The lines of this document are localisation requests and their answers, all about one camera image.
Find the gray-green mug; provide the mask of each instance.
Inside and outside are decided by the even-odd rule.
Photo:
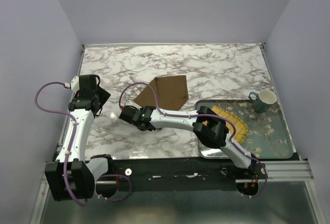
[[[252,91],[249,94],[249,99],[253,103],[254,111],[263,113],[276,102],[276,95],[270,90],[262,90],[259,94]]]

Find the light purple wall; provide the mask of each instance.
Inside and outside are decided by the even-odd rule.
[[[59,0],[84,44],[265,42],[289,0]]]
[[[38,88],[69,81],[81,55],[58,0],[0,0],[0,222],[29,223],[63,118],[34,106]],[[65,110],[70,93],[52,87],[41,104]]]
[[[290,0],[266,45],[293,141],[311,163],[330,223],[330,0]]]

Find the cardboard piece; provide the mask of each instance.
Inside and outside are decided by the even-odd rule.
[[[185,75],[154,78],[149,84],[156,92],[160,108],[180,110],[188,100]],[[142,107],[156,106],[153,92],[149,87],[145,87],[134,102]]]

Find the tray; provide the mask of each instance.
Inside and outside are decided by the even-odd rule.
[[[258,158],[289,158],[293,155],[293,142],[278,103],[262,114],[254,112],[250,100],[199,100],[195,107],[212,108],[214,105],[232,112],[247,124],[248,134],[241,145]],[[208,148],[200,141],[198,150],[204,158],[227,158],[220,149]]]

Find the white marble surface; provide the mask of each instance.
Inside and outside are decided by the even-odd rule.
[[[247,99],[250,91],[273,85],[257,44],[155,45],[91,47],[85,51],[81,74],[98,74],[111,93],[96,118],[86,147],[86,159],[111,154],[117,159],[198,156],[197,139],[183,130],[139,131],[118,119],[118,99],[129,83],[154,77],[186,75],[189,100],[182,110],[193,110],[201,99]],[[143,89],[133,87],[124,102]]]

